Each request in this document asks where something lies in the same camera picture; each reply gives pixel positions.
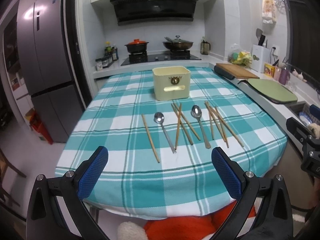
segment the gas stove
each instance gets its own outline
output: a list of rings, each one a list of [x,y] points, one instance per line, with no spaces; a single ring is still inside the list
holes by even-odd
[[[143,62],[169,61],[169,60],[201,60],[200,58],[190,54],[190,50],[170,51],[166,50],[160,54],[150,54],[146,52],[140,54],[130,54],[129,57],[121,64],[121,66],[137,64]]]

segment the cream storage box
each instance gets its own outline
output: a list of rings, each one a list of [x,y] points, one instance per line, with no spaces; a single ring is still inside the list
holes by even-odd
[[[183,66],[154,68],[153,86],[156,99],[167,101],[189,97],[190,71]]]

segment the plastic bag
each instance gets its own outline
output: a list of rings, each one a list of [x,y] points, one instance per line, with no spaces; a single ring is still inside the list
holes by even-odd
[[[275,0],[262,0],[262,22],[265,24],[276,23]]]
[[[231,46],[231,52],[228,55],[228,61],[232,64],[243,65],[246,67],[251,66],[251,53],[244,51],[239,44]]]

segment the table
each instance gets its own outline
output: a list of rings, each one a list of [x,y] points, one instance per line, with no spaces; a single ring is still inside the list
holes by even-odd
[[[281,157],[287,136],[256,103],[210,68],[189,67],[189,98],[182,111],[201,136],[191,117],[194,104],[203,110],[203,125],[211,138],[204,101],[218,107],[220,114],[244,142],[242,148],[227,129],[229,148],[214,126],[213,147],[220,146],[243,170],[264,175]],[[211,149],[203,139],[191,135],[193,146],[180,130],[177,153],[173,154],[155,112],[163,112],[164,125],[174,142],[177,117],[172,101],[156,101],[152,71],[110,77],[74,128],[57,164],[55,175],[75,170],[95,149],[105,146],[109,161],[89,198],[85,201],[113,213],[162,219],[173,216],[202,216],[226,206],[233,199],[211,163]],[[161,163],[154,157],[141,114],[145,115]]]

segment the refrigerator handle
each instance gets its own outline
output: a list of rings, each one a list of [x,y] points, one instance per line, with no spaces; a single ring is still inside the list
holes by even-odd
[[[39,26],[39,17],[40,17],[40,11],[37,12],[37,31],[39,31],[40,26]]]

